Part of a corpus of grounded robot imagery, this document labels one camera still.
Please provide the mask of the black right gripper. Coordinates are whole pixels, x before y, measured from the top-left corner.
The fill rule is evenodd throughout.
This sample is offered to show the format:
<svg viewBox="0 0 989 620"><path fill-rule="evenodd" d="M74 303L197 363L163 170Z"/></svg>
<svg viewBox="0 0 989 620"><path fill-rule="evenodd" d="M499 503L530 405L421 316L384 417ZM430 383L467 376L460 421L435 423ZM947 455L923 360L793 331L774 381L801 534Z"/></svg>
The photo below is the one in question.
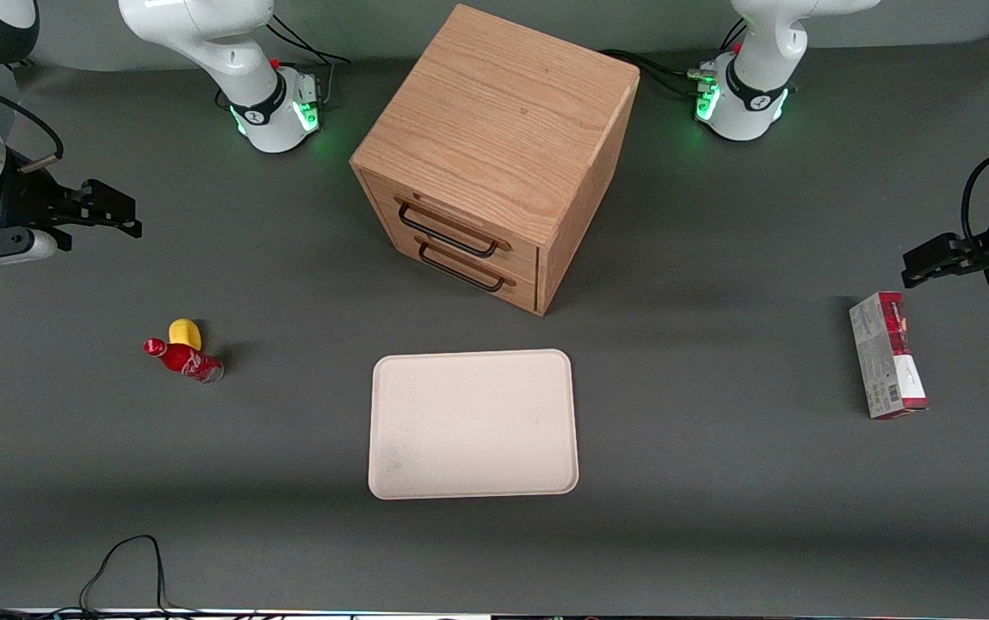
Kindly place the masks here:
<svg viewBox="0 0 989 620"><path fill-rule="evenodd" d="M0 252L72 251L65 226L105 226L140 239L136 201L104 182L89 179L65 187L46 170L0 170Z"/></svg>

